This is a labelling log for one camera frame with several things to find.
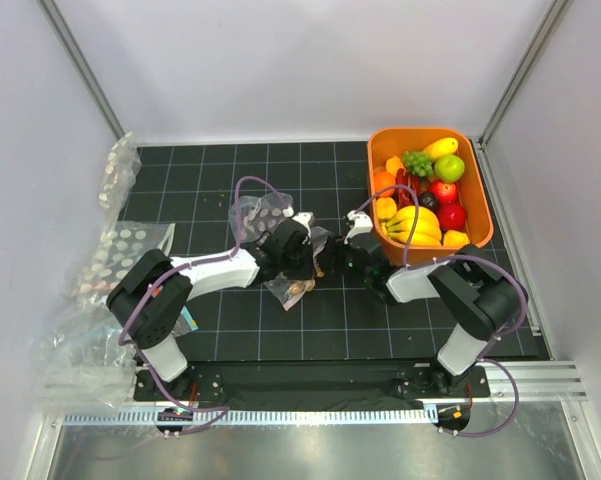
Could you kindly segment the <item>brown longan cluster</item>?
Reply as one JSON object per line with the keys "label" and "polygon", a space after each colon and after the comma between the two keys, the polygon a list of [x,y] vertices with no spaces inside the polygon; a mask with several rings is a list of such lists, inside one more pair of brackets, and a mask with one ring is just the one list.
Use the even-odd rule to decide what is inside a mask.
{"label": "brown longan cluster", "polygon": [[306,292],[309,292],[315,288],[316,281],[325,276],[325,273],[321,267],[315,263],[313,266],[313,277],[308,280],[289,279],[289,286],[287,292],[291,296],[301,296]]}

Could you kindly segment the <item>pink dotted zip bag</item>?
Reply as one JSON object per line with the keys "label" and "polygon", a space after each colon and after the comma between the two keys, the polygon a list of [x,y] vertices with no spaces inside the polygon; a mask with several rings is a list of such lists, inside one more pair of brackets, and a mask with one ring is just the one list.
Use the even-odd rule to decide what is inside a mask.
{"label": "pink dotted zip bag", "polygon": [[[240,240],[240,248],[251,254],[257,263],[259,251],[257,241],[267,232],[272,232],[282,222],[295,222],[293,198],[288,194],[269,193],[263,197],[244,196],[229,210],[229,223],[232,232]],[[313,266],[317,263],[317,254],[334,234],[315,224],[310,232],[313,245]],[[256,275],[255,283],[264,285],[288,311],[301,300],[302,296],[291,296],[287,292],[289,280],[282,276],[268,282],[261,282]]]}

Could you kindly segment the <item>yellow lemon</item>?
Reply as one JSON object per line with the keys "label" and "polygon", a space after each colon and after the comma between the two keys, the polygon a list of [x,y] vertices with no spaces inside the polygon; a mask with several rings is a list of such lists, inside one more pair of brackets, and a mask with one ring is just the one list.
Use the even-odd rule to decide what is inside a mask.
{"label": "yellow lemon", "polygon": [[442,239],[442,246],[445,248],[462,248],[470,243],[469,236],[458,230],[446,231]]}

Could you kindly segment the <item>green apple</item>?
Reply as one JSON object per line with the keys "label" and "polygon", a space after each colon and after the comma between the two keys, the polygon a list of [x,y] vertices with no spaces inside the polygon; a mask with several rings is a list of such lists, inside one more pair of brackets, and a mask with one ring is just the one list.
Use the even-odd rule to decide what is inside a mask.
{"label": "green apple", "polygon": [[465,163],[457,155],[447,154],[436,160],[434,171],[441,181],[455,183],[464,175]]}

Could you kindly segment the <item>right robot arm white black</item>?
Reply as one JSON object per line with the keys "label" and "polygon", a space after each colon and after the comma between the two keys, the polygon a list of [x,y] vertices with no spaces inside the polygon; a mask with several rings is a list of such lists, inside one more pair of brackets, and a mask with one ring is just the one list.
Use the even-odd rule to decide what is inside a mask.
{"label": "right robot arm white black", "polygon": [[477,361],[515,331],[528,314],[528,293],[507,270],[470,244],[453,255],[417,265],[391,264],[370,234],[331,238],[316,256],[325,275],[351,275],[386,305],[438,298],[456,325],[424,374],[426,391],[443,396],[462,389]]}

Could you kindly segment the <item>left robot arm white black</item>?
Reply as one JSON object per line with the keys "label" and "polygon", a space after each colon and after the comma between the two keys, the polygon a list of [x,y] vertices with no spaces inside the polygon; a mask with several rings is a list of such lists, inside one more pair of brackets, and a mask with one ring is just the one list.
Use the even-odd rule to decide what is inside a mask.
{"label": "left robot arm white black", "polygon": [[156,386],[170,400],[188,395],[188,361],[173,329],[186,303],[208,293],[247,288],[278,278],[311,280],[314,276],[311,218],[296,215],[238,249],[194,258],[169,258],[153,249],[111,291],[106,307],[157,377]]}

